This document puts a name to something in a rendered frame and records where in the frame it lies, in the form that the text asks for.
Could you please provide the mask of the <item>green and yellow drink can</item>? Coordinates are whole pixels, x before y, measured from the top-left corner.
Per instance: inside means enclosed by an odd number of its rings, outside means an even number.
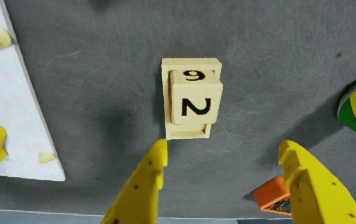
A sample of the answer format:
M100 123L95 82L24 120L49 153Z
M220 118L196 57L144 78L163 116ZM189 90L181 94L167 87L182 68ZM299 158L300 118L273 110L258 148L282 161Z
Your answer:
M356 84L341 98L337 117L341 123L356 132Z

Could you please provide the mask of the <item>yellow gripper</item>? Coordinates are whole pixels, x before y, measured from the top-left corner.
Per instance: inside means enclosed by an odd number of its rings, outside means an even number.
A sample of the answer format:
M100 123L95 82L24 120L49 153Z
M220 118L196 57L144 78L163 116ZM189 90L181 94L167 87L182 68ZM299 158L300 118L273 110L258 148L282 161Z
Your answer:
M167 158L167 140L157 140L99 224L157 224ZM356 203L348 190L303 147L282 140L278 164L290 191L292 224L356 224Z

